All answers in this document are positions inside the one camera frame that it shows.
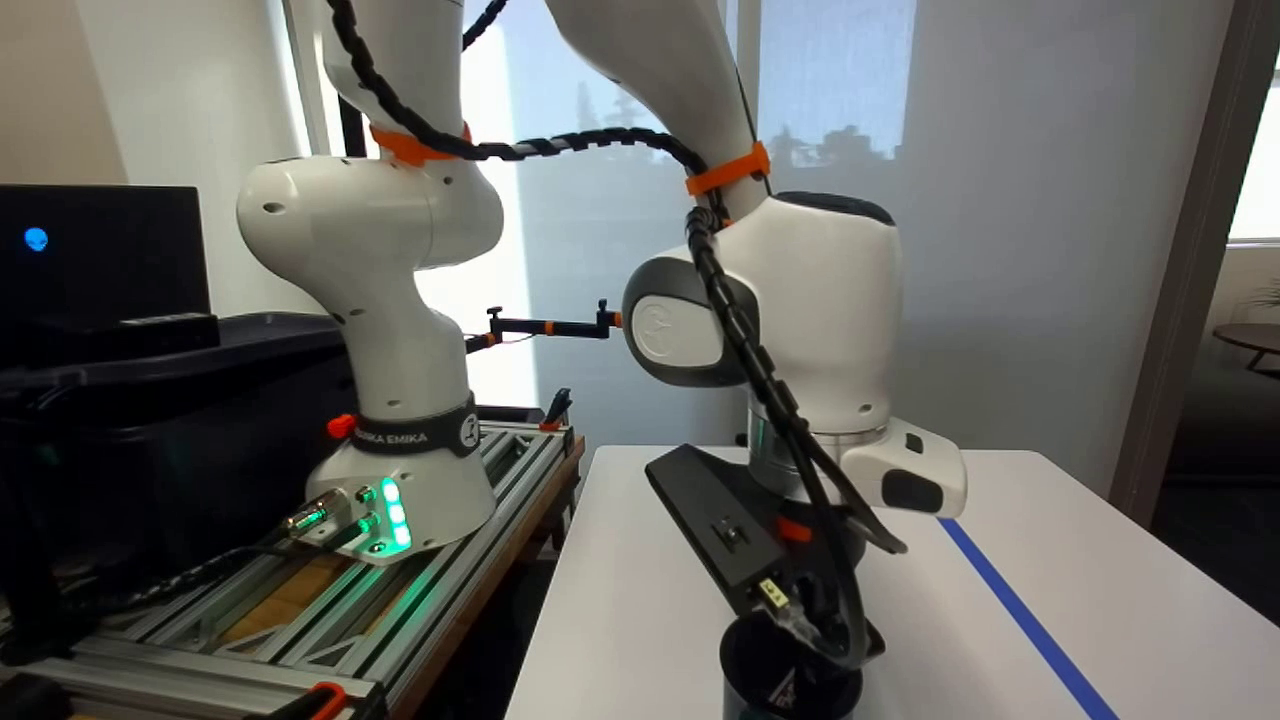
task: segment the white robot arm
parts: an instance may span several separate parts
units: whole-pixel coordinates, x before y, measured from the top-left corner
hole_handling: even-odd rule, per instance
[[[754,134],[711,0],[549,0],[549,8],[578,55],[638,97],[711,166],[751,156]],[[760,342],[812,436],[866,505],[955,516],[965,509],[955,445],[895,418],[884,390],[899,324],[893,214],[843,196],[773,196],[765,171],[723,182],[718,207],[729,212],[718,262],[754,307]],[[632,277],[626,342],[672,384],[738,380],[682,257],[674,246]],[[760,408],[751,465],[773,492],[800,498],[795,467]]]
[[[377,0],[360,30],[405,99],[463,134],[460,4]],[[357,84],[333,26],[325,55],[333,84],[396,150],[262,163],[240,186],[234,214],[248,246],[339,318],[357,372],[357,436],[310,470],[303,538],[362,519],[347,551],[390,564],[463,538],[490,513],[463,335],[423,307],[415,267],[487,252],[504,212],[474,163],[413,146]]]

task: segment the blue light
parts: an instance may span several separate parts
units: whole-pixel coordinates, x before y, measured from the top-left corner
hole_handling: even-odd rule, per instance
[[[30,222],[30,226],[24,226],[24,245],[27,245],[27,252],[49,252],[49,226],[38,226],[38,222]]]

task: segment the white table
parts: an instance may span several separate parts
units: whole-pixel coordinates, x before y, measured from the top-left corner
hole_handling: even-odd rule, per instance
[[[642,480],[658,452],[590,454],[512,720],[723,717],[715,651],[730,610]],[[961,531],[1047,641],[1017,624],[940,519],[884,513],[910,551],[861,564],[886,641],[861,720],[1280,717],[1277,624],[1035,452],[968,452],[968,474]]]

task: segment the blue tape line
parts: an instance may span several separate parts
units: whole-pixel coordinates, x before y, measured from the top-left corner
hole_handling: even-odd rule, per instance
[[[1006,586],[1006,579],[974,548],[974,538],[955,519],[940,519],[940,523],[955,538],[965,559],[974,567],[974,574],[994,590],[994,601],[1017,618],[1017,627],[1022,627],[1022,635],[1035,645],[1035,651],[1057,673],[1057,680],[1076,697],[1084,717],[1087,720],[1114,720],[1110,705],[1087,685],[1087,675],[1070,662],[1070,655],[1047,635],[1047,627],[1031,616],[1031,608]]]

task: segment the black computer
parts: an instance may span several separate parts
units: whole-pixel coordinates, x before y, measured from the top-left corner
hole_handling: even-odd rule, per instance
[[[215,342],[196,186],[0,182],[0,367]]]

